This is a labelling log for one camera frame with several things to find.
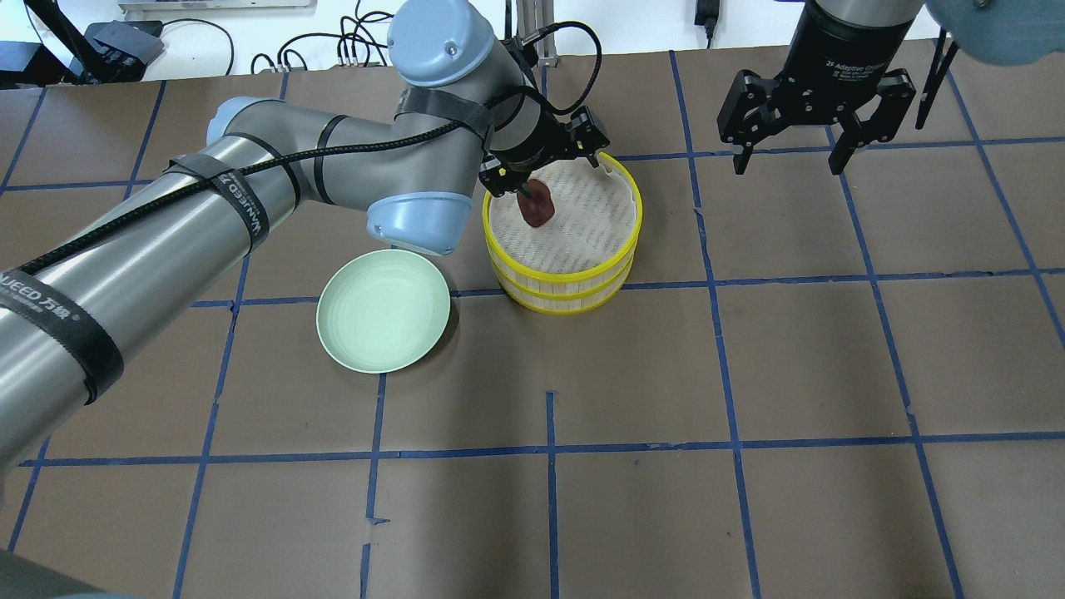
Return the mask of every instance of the green plate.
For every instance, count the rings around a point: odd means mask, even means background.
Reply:
[[[404,249],[371,252],[326,284],[316,315],[318,339],[341,366],[392,372],[436,345],[450,309],[447,282],[432,262]]]

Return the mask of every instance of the yellow rim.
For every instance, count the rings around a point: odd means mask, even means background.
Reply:
[[[623,277],[624,276],[628,276],[628,272],[625,271],[625,270],[623,270],[622,271],[622,276]],[[576,315],[576,314],[583,314],[585,312],[589,312],[591,310],[594,310],[595,308],[599,308],[603,304],[606,304],[615,295],[617,295],[619,291],[621,291],[621,287],[622,286],[619,285],[618,289],[615,289],[612,292],[610,292],[609,295],[607,295],[606,297],[604,297],[602,301],[596,302],[596,303],[592,304],[591,306],[585,306],[584,308],[577,308],[575,310],[553,310],[551,308],[542,308],[540,306],[536,306],[536,305],[529,304],[528,302],[525,302],[524,300],[522,300],[520,297],[514,297],[510,293],[507,293],[507,297],[510,297],[515,303],[518,303],[518,305],[520,305],[520,306],[522,306],[524,308],[528,308],[529,310],[532,310],[534,312],[540,312],[541,314],[548,314],[548,315],[552,315],[552,317],[573,317],[573,315]]]
[[[526,293],[528,295],[532,295],[535,297],[539,297],[540,300],[552,300],[552,301],[555,301],[555,302],[568,302],[570,300],[580,300],[583,297],[588,297],[589,295],[594,295],[594,294],[599,293],[600,291],[603,291],[604,289],[606,289],[606,288],[610,287],[611,285],[613,285],[613,282],[618,280],[618,277],[624,275],[627,271],[632,270],[632,268],[633,268],[633,256],[629,256],[627,262],[625,263],[624,266],[621,268],[620,271],[618,271],[617,273],[615,273],[612,277],[608,278],[604,282],[601,282],[601,284],[596,285],[592,289],[588,289],[588,290],[585,290],[585,291],[578,291],[577,293],[546,293],[544,291],[536,291],[536,290],[529,289],[529,288],[525,287],[524,285],[518,282],[517,280],[510,278],[510,275],[508,275],[507,273],[503,272],[503,269],[499,268],[499,263],[496,262],[495,256],[491,256],[490,255],[489,258],[492,259],[492,270],[495,271],[496,277],[503,277],[503,278],[507,279],[507,282],[509,282],[510,285],[512,285],[515,288],[518,288],[518,290],[521,291],[522,293]]]
[[[625,178],[625,181],[633,190],[633,201],[636,203],[636,224],[633,226],[633,233],[628,237],[628,240],[625,241],[625,244],[621,246],[621,249],[619,249],[617,254],[611,256],[609,260],[603,262],[602,264],[593,269],[589,269],[587,271],[580,271],[578,273],[555,274],[555,273],[544,273],[541,271],[537,271],[535,269],[530,269],[522,264],[521,262],[514,260],[506,252],[504,252],[503,246],[499,245],[499,242],[496,241],[495,236],[492,234],[492,225],[488,218],[488,209],[492,199],[494,198],[492,197],[492,194],[486,193],[485,205],[481,209],[481,223],[485,226],[485,240],[488,242],[488,248],[490,253],[493,256],[497,256],[501,260],[503,260],[504,264],[506,264],[508,268],[510,268],[518,274],[526,276],[528,278],[537,279],[539,281],[550,282],[553,285],[581,282],[586,279],[596,277],[609,271],[613,266],[617,266],[618,263],[625,258],[625,255],[632,252],[632,249],[636,246],[636,240],[640,234],[640,227],[643,225],[643,198],[640,196],[640,189],[636,187],[636,180],[633,179],[633,176],[629,175],[628,171],[626,171],[625,167],[622,166],[620,162],[618,162],[617,160],[615,160],[612,157],[610,157],[605,152],[600,152],[599,159],[610,163],[610,165],[615,168],[615,171],[621,173],[621,176]]]

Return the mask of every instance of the velcro strap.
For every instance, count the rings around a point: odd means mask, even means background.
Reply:
[[[269,216],[262,203],[259,201],[259,196],[236,168],[213,156],[187,153],[171,158],[170,167],[164,171],[165,173],[181,173],[210,181],[214,191],[226,198],[226,201],[244,220],[244,226],[248,229],[248,238],[251,242],[248,246],[248,254],[251,254],[259,247],[259,244],[266,240],[266,236],[269,234]]]
[[[55,288],[22,271],[0,274],[0,307],[44,330],[85,371],[88,405],[122,375],[126,361],[108,331],[88,312]]]
[[[457,120],[480,137],[486,149],[495,129],[492,113],[484,106],[431,87],[407,87],[404,91],[396,107],[396,116],[407,113]]]

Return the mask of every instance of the yellow trimmed basket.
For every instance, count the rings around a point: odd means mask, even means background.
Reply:
[[[602,168],[611,176],[620,175],[627,184],[635,204],[635,222],[621,248],[607,260],[589,269],[572,273],[547,273],[523,264],[508,255],[492,232],[490,208],[493,201],[515,199],[512,195],[494,198],[491,194],[485,194],[481,220],[495,277],[514,302],[530,310],[546,314],[577,314],[597,308],[621,289],[633,268],[636,241],[643,224],[643,200],[633,176],[620,162],[603,152],[597,158]]]

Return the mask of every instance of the blue joint cap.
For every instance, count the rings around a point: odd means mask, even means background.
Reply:
[[[439,87],[480,66],[495,46],[492,26],[469,0],[409,0],[389,28],[389,58],[411,85]]]
[[[248,96],[236,96],[235,98],[229,98],[228,100],[222,102],[218,106],[217,112],[214,113],[214,118],[211,119],[207,125],[207,145],[211,145],[222,139],[226,134],[226,129],[229,128],[229,124],[236,118],[236,115],[251,104],[258,104],[259,102],[283,102],[284,100],[279,100],[277,98],[250,98]]]
[[[447,256],[462,237],[473,200],[452,192],[405,193],[379,199],[366,210],[366,231],[413,252]]]

